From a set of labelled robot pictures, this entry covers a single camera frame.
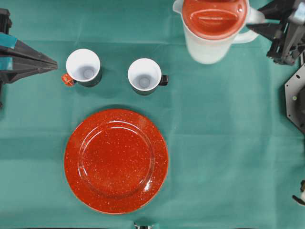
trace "teal tablecloth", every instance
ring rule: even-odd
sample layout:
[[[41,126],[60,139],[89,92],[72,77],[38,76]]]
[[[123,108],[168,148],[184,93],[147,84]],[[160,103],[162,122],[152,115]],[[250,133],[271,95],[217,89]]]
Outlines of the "teal tablecloth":
[[[251,0],[255,8],[268,0]],[[5,85],[0,111],[0,228],[303,229],[292,201],[305,175],[304,137],[285,117],[283,84],[298,66],[265,57],[263,37],[201,65],[185,47],[173,0],[5,0],[10,34],[59,69]],[[94,88],[61,82],[65,60],[88,48],[102,59]],[[167,87],[143,97],[129,86],[138,58],[156,60]],[[126,107],[149,117],[170,155],[167,180],[147,206],[106,215],[82,204],[63,171],[67,139],[90,114]]]

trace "speckled enamel plate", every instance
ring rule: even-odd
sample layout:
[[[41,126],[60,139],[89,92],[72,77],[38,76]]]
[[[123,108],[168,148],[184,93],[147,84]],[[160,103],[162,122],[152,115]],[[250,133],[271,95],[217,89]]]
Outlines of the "speckled enamel plate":
[[[109,214],[135,211],[161,188],[167,173],[166,143],[146,117],[125,109],[91,115],[67,143],[64,169],[74,194]]]

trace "black mug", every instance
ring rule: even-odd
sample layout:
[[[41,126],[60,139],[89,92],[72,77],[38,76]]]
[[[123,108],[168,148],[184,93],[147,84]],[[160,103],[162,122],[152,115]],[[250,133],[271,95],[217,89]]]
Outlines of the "black mug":
[[[85,87],[94,87],[102,78],[100,59],[89,49],[72,52],[67,59],[66,68],[67,73],[61,77],[66,86],[79,83]]]
[[[141,95],[148,95],[157,86],[166,86],[168,76],[162,75],[159,65],[147,58],[134,61],[128,69],[128,80],[133,89]]]

